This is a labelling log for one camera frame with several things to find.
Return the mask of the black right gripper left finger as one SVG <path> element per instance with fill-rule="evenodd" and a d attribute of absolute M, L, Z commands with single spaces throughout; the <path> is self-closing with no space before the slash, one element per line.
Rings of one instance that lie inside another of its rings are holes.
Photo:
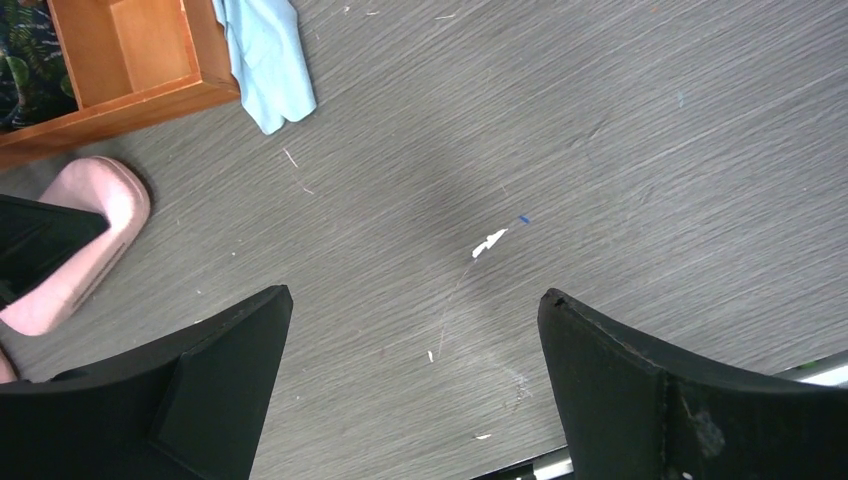
<path fill-rule="evenodd" d="M 1 387 L 5 479 L 246 479 L 293 301 L 268 287 L 43 382 Z"/>

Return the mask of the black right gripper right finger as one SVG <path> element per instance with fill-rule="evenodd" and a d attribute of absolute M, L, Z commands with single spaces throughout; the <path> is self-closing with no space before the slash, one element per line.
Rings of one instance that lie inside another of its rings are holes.
<path fill-rule="evenodd" d="M 843 479 L 847 392 L 726 365 L 562 291 L 537 325 L 577 479 Z"/>

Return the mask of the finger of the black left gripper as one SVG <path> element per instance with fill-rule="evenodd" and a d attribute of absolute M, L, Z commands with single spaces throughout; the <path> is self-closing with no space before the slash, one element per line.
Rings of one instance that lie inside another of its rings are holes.
<path fill-rule="evenodd" d="M 1 196 L 1 307 L 43 283 L 109 228 L 100 213 Z"/>

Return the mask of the light blue cleaning cloth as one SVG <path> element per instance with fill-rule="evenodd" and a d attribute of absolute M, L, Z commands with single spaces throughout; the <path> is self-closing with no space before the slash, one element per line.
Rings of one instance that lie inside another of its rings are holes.
<path fill-rule="evenodd" d="M 296 9 L 287 0 L 214 0 L 241 105 L 271 135 L 316 109 Z"/>

